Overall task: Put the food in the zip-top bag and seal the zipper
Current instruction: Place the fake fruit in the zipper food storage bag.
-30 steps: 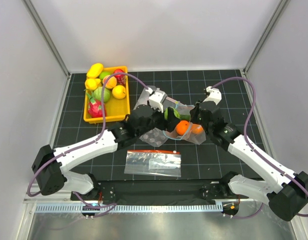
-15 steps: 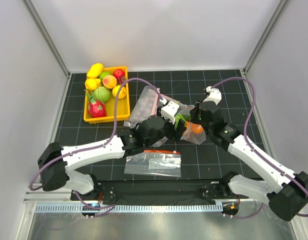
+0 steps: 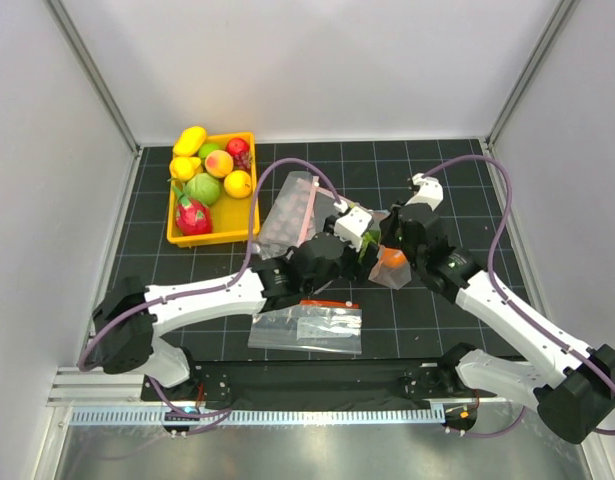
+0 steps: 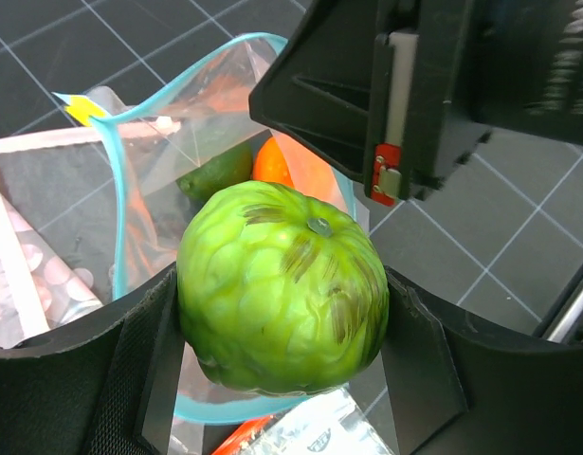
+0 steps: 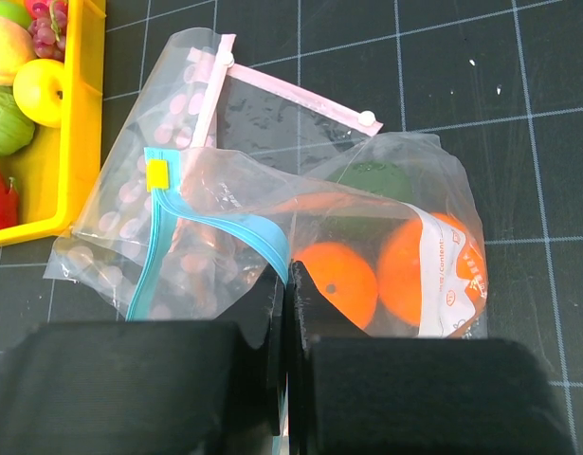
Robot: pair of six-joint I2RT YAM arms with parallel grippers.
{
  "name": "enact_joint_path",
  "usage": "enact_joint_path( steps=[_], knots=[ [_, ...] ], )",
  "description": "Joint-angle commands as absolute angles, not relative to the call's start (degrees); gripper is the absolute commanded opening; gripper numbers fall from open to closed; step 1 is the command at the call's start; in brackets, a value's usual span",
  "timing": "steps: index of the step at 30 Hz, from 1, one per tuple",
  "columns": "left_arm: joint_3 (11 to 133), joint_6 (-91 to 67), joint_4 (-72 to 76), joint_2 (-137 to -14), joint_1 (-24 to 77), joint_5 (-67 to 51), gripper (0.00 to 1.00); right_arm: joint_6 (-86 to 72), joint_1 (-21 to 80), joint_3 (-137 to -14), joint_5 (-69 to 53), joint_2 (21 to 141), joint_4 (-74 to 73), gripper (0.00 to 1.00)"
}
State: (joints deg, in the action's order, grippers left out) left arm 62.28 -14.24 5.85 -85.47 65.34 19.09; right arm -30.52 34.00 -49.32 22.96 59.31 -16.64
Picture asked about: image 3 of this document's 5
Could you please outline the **small orange tangerine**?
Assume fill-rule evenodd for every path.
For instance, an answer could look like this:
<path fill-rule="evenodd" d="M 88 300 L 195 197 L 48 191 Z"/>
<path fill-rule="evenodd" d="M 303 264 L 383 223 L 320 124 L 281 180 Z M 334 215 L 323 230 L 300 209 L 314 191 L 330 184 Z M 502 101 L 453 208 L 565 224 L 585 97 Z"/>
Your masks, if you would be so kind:
<path fill-rule="evenodd" d="M 385 248 L 381 254 L 381 263 L 389 269 L 397 269 L 407 264 L 404 254 L 397 249 Z"/>

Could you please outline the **bumpy green lime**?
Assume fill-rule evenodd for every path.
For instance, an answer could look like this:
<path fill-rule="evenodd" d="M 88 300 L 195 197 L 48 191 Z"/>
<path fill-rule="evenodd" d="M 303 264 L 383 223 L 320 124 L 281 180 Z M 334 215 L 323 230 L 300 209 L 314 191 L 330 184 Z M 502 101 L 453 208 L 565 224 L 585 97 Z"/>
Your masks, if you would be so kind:
<path fill-rule="evenodd" d="M 379 230 L 368 230 L 363 234 L 362 248 L 366 249 L 370 245 L 378 245 L 380 243 L 381 233 Z"/>

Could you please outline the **blue zipper clear bag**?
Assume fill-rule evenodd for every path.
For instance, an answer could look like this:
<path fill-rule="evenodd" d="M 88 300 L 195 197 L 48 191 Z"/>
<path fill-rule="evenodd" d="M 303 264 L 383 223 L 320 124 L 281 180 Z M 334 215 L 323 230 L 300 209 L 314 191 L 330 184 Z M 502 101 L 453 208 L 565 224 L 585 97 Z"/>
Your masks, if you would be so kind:
<path fill-rule="evenodd" d="M 410 264 L 400 250 L 380 245 L 377 263 L 369 273 L 368 280 L 383 287 L 400 290 L 412 280 Z"/>

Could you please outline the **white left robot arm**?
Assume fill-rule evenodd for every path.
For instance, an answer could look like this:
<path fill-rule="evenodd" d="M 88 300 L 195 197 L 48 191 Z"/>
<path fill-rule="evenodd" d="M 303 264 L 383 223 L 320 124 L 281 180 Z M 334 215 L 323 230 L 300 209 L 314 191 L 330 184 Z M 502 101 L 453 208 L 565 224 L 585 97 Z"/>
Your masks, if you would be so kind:
<path fill-rule="evenodd" d="M 92 313 L 96 334 L 78 367 L 100 366 L 108 375 L 138 372 L 158 382 L 177 400 L 195 395 L 199 379 L 193 358 L 164 341 L 187 325 L 233 315 L 283 310 L 339 279 L 364 282 L 378 260 L 369 242 L 355 247 L 319 233 L 284 255 L 244 265 L 233 275 L 170 286 L 124 280 Z"/>

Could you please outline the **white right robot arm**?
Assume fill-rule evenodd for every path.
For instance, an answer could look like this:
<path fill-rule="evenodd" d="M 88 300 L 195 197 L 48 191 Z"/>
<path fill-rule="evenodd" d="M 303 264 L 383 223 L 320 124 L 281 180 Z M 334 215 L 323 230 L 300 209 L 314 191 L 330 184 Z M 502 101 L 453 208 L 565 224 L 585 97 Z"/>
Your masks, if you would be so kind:
<path fill-rule="evenodd" d="M 520 403 L 572 444 L 600 430 L 615 409 L 612 347 L 592 348 L 567 334 L 500 283 L 492 268 L 451 246 L 429 205 L 395 204 L 380 228 L 382 243 L 401 251 L 429 290 L 482 320 L 525 360 L 501 360 L 461 343 L 437 372 L 444 393 L 485 390 Z"/>

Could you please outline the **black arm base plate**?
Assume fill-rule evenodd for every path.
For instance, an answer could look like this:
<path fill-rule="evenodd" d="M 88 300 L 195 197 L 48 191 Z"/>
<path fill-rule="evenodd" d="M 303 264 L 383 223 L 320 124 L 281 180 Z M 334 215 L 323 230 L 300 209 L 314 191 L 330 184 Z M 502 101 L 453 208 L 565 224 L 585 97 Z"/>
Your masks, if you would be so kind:
<path fill-rule="evenodd" d="M 195 383 L 164 391 L 171 401 L 202 398 L 214 409 L 242 411 L 388 411 L 433 401 L 472 403 L 474 392 L 427 360 L 281 360 L 198 362 Z"/>

